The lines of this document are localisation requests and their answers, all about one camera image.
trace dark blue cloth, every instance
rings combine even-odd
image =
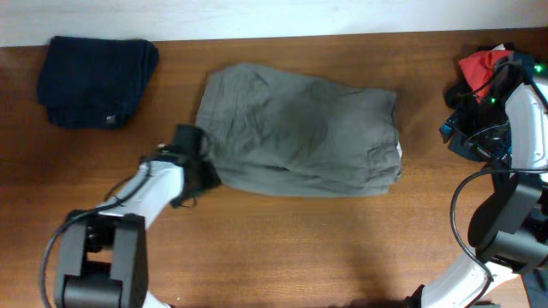
[[[137,110],[158,59],[158,49],[142,39],[57,36],[40,72],[39,101],[61,127],[121,127]]]

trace folded gray garment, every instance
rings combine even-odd
[[[396,94],[254,64],[211,76],[196,125],[221,181],[278,196],[386,193],[402,169]]]

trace black cable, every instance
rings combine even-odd
[[[106,201],[110,198],[110,196],[112,195],[112,193],[113,193],[114,191],[116,191],[118,188],[120,188],[120,186],[122,186],[123,184],[127,183],[127,182],[128,182],[129,180],[131,180],[132,178],[133,178],[133,176],[128,176],[127,178],[125,178],[125,179],[123,179],[123,180],[117,182],[117,183],[109,190],[109,192],[106,193],[106,194],[104,195],[103,201],[106,202]]]
[[[463,93],[461,95],[462,96],[465,96],[465,95],[474,95],[475,96],[475,94],[477,94],[479,91],[483,90],[486,86],[489,86],[495,80],[495,78],[497,78],[498,74],[503,71],[503,67],[505,67],[507,65],[514,65],[515,66],[515,65],[520,65],[520,64],[514,63],[514,62],[503,62],[503,63],[497,65],[494,68],[493,75],[491,76],[491,78],[489,78],[489,80],[487,80],[483,85],[479,86],[479,88],[473,90],[472,92]]]
[[[45,269],[47,267],[48,260],[50,258],[51,249],[53,248],[53,245],[55,244],[55,242],[57,241],[59,236],[61,234],[63,234],[65,231],[67,231],[67,229],[70,226],[72,226],[73,224],[79,222],[80,220],[82,220],[82,219],[84,219],[84,218],[86,218],[90,215],[97,214],[97,213],[99,213],[101,211],[104,211],[104,210],[112,210],[112,209],[114,209],[118,206],[123,206],[123,203],[128,201],[130,198],[132,198],[148,182],[149,178],[152,176],[152,164],[151,164],[150,160],[146,160],[145,163],[146,163],[146,167],[147,167],[146,175],[143,178],[143,180],[141,180],[141,182],[137,185],[137,187],[135,187],[135,189],[133,191],[128,193],[123,198],[117,198],[116,202],[113,203],[113,204],[107,204],[105,206],[101,206],[101,207],[95,208],[93,210],[87,210],[87,211],[85,211],[83,213],[80,213],[76,216],[70,217],[64,224],[62,224],[59,228],[57,228],[57,230],[53,233],[53,235],[51,236],[50,241],[48,242],[47,246],[45,247],[44,256],[42,257],[42,263],[40,264],[40,278],[39,278],[39,280],[40,280],[40,295],[42,296],[42,301],[44,302],[44,306],[46,308],[52,308],[52,307],[51,307],[50,301],[48,300],[48,294],[47,294],[46,289],[45,289]],[[114,191],[116,189],[116,186],[120,186],[120,185],[121,185],[120,183],[116,184],[115,187],[113,187],[111,189],[111,191]]]
[[[480,131],[474,133],[472,136],[468,137],[468,138],[464,141],[464,145],[467,145],[467,144],[470,142],[470,139],[472,139],[472,138],[474,138],[474,137],[476,137],[476,136],[479,136],[479,135],[481,135],[482,133],[486,133],[486,132],[492,130],[493,128],[504,127],[504,126],[507,126],[507,125],[508,125],[508,123],[506,122],[506,123],[503,123],[503,124],[496,124],[496,125],[490,126],[490,127],[488,127],[488,128],[484,128],[484,129],[482,129],[482,130],[480,130]]]
[[[480,95],[478,95],[478,94],[471,94],[471,95],[472,95],[473,97],[479,99],[481,102],[487,103],[487,101],[486,101],[483,97],[481,97]]]
[[[461,193],[462,189],[472,180],[479,178],[483,175],[494,175],[494,174],[506,174],[506,173],[520,173],[520,174],[543,174],[548,173],[548,169],[487,169],[487,170],[481,170],[478,171],[461,182],[459,186],[456,188],[455,193],[453,193],[453,199],[451,200],[451,209],[450,209],[450,221],[451,221],[451,230],[453,231],[453,235],[455,236],[456,242],[459,244],[461,249],[474,261],[477,265],[479,265],[484,271],[485,275],[487,276],[487,282],[485,283],[483,289],[481,292],[479,292],[478,296],[476,296],[470,304],[468,304],[466,307],[469,308],[472,305],[474,305],[478,300],[480,300],[487,290],[489,289],[489,286],[493,282],[493,275],[489,268],[485,264],[483,264],[470,249],[464,244],[464,241],[462,241],[461,236],[459,235],[458,229],[456,228],[456,219],[455,219],[455,213],[456,213],[456,201],[458,200],[459,194]]]

